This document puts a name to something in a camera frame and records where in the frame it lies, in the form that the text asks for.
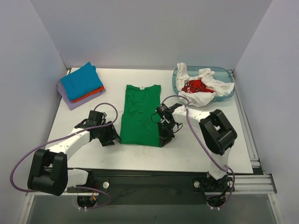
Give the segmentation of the green t shirt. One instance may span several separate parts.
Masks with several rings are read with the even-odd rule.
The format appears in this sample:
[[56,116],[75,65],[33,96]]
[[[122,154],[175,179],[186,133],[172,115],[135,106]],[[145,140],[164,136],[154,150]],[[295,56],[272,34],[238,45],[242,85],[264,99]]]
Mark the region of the green t shirt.
[[126,86],[121,117],[121,144],[159,147],[160,121],[156,108],[160,105],[161,86]]

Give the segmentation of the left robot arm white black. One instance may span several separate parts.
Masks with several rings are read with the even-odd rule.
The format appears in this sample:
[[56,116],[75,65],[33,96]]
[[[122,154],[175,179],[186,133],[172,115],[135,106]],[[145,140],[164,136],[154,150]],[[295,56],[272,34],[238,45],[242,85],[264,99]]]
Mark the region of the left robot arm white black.
[[95,184],[92,171],[70,168],[68,160],[93,139],[98,139],[104,147],[121,140],[106,116],[104,112],[91,110],[88,118],[78,123],[63,141],[47,149],[36,150],[29,172],[28,188],[55,196],[76,186],[83,192],[91,191]]

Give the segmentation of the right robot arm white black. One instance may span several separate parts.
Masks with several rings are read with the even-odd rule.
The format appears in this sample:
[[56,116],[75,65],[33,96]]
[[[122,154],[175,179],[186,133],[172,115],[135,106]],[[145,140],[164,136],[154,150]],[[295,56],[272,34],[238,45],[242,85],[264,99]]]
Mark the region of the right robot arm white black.
[[182,104],[171,107],[161,104],[156,113],[158,122],[159,146],[163,147],[175,138],[175,126],[188,125],[207,156],[211,160],[207,186],[218,190],[224,184],[223,177],[228,173],[228,157],[237,139],[237,133],[221,110],[203,112]]

